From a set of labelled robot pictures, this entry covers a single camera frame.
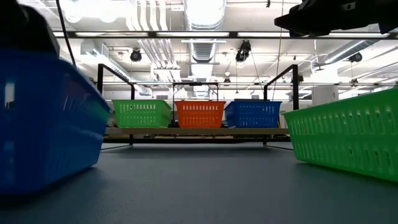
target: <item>orange basket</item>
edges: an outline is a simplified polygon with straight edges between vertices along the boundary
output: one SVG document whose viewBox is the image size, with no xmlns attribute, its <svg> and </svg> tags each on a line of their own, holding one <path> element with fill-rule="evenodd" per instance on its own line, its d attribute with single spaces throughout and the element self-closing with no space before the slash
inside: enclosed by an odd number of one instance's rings
<svg viewBox="0 0 398 224">
<path fill-rule="evenodd" d="M 224 101 L 177 101 L 181 128 L 220 128 Z"/>
</svg>

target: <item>blue basket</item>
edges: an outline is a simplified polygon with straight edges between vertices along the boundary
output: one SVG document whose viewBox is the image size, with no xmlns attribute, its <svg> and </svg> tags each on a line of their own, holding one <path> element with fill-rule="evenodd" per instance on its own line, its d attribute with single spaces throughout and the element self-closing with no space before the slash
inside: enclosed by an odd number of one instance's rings
<svg viewBox="0 0 398 224">
<path fill-rule="evenodd" d="M 276 128 L 280 101 L 233 101 L 225 108 L 229 128 Z"/>
<path fill-rule="evenodd" d="M 28 194 L 98 161 L 109 106 L 54 55 L 0 50 L 0 194 Z"/>
</svg>

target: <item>basket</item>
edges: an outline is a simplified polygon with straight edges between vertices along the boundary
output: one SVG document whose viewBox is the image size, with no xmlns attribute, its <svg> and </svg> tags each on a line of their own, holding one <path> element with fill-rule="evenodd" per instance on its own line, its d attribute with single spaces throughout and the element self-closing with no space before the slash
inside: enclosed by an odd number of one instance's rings
<svg viewBox="0 0 398 224">
<path fill-rule="evenodd" d="M 224 101 L 177 101 L 181 128 L 220 128 Z"/>
<path fill-rule="evenodd" d="M 281 101 L 232 101 L 225 108 L 229 128 L 276 128 Z"/>
<path fill-rule="evenodd" d="M 398 181 L 398 88 L 285 114 L 297 159 Z"/>
<path fill-rule="evenodd" d="M 0 64 L 0 194 L 96 164 L 110 108 L 94 86 L 52 54 L 0 50 Z"/>
<path fill-rule="evenodd" d="M 163 100 L 114 100 L 119 128 L 167 128 L 171 107 Z"/>
</svg>

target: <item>green plastic basket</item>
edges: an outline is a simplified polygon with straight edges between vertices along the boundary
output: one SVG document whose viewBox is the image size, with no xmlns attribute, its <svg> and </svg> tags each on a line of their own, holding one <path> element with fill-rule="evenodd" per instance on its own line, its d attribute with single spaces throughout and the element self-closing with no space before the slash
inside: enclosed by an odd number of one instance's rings
<svg viewBox="0 0 398 224">
<path fill-rule="evenodd" d="M 398 182 L 398 88 L 284 115 L 298 160 Z"/>
<path fill-rule="evenodd" d="M 171 107 L 163 100 L 114 100 L 119 128 L 167 128 Z"/>
</svg>

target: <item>table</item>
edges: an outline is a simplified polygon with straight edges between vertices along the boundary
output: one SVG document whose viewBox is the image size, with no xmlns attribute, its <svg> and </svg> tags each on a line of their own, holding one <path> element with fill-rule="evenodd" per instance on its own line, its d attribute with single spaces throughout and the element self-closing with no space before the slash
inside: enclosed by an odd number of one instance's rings
<svg viewBox="0 0 398 224">
<path fill-rule="evenodd" d="M 15 206 L 0 223 L 396 223 L 398 184 L 261 143 L 135 145 Z"/>
</svg>

